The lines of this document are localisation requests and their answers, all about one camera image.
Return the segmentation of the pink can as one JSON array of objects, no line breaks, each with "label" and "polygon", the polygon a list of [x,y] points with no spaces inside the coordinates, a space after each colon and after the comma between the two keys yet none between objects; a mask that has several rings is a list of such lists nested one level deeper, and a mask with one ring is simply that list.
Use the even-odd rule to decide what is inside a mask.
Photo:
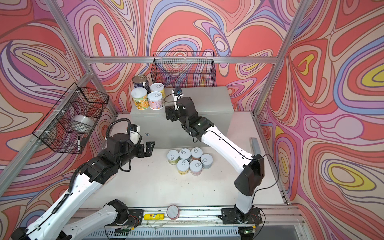
[{"label": "pink can", "polygon": [[161,110],[164,107],[164,98],[161,92],[152,92],[148,94],[148,102],[152,110]]}]

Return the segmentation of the yellow can pull tab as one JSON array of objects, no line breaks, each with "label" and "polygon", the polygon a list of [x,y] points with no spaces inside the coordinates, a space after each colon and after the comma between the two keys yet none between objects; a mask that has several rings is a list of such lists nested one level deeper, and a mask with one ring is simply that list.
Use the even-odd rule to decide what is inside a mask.
[{"label": "yellow can pull tab", "polygon": [[165,86],[162,83],[153,83],[150,90],[151,92],[160,92],[165,97]]}]

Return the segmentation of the orange pink can pull tab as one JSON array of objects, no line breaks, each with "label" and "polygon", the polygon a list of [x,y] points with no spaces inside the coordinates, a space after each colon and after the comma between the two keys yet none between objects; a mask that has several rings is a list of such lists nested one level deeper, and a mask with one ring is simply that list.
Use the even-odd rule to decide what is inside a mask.
[{"label": "orange pink can pull tab", "polygon": [[200,161],[203,155],[203,150],[201,148],[192,148],[191,149],[191,160]]}]

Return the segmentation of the yellow green can plastic lid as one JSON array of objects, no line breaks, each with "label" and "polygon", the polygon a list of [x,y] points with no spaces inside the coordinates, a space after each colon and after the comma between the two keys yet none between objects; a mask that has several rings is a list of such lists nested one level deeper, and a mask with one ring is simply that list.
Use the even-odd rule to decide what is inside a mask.
[{"label": "yellow green can plastic lid", "polygon": [[138,110],[146,110],[150,107],[148,102],[148,93],[145,88],[134,88],[131,96]]}]

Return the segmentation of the dark blue tin can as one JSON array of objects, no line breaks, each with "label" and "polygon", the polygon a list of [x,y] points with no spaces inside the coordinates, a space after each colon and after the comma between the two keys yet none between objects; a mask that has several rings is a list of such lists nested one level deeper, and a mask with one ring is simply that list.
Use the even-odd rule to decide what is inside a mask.
[{"label": "dark blue tin can", "polygon": [[133,82],[134,88],[144,88],[146,89],[148,94],[151,93],[149,78],[147,76],[136,75],[132,78],[132,82]]}]

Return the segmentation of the teal can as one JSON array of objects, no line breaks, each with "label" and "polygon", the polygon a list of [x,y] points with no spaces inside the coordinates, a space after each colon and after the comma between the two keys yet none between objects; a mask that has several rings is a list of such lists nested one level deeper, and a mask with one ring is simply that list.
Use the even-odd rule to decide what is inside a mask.
[{"label": "teal can", "polygon": [[213,157],[210,154],[203,154],[200,158],[203,169],[210,169],[213,164]]}]

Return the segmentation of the pink can fruit print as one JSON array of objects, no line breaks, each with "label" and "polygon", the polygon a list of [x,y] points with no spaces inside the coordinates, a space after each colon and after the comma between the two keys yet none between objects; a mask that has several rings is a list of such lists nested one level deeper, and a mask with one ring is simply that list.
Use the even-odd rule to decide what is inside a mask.
[{"label": "pink can fruit print", "polygon": [[203,167],[199,160],[192,160],[190,162],[190,173],[194,176],[198,176],[202,173]]}]

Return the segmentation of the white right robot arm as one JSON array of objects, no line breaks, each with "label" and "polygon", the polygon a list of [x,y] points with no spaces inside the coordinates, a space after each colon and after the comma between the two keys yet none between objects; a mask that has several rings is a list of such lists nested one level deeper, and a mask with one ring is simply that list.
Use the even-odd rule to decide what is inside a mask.
[{"label": "white right robot arm", "polygon": [[257,187],[265,176],[264,157],[253,155],[238,147],[205,117],[199,116],[194,102],[190,97],[181,97],[172,94],[173,106],[166,106],[166,119],[172,122],[179,121],[184,131],[193,140],[198,140],[219,153],[239,173],[234,181],[238,190],[237,202],[232,211],[234,220],[221,216],[223,222],[245,224],[252,214],[253,201]]}]

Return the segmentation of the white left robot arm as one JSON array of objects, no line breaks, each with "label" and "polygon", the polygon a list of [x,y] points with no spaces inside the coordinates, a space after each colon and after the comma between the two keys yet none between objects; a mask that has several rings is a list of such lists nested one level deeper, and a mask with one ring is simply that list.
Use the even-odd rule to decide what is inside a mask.
[{"label": "white left robot arm", "polygon": [[120,133],[107,138],[107,147],[82,164],[73,173],[68,190],[37,220],[26,228],[17,228],[12,240],[81,240],[110,224],[125,225],[131,217],[120,200],[108,202],[101,210],[69,224],[68,221],[83,203],[119,171],[131,171],[131,160],[149,158],[155,142],[131,141],[130,134]]}]

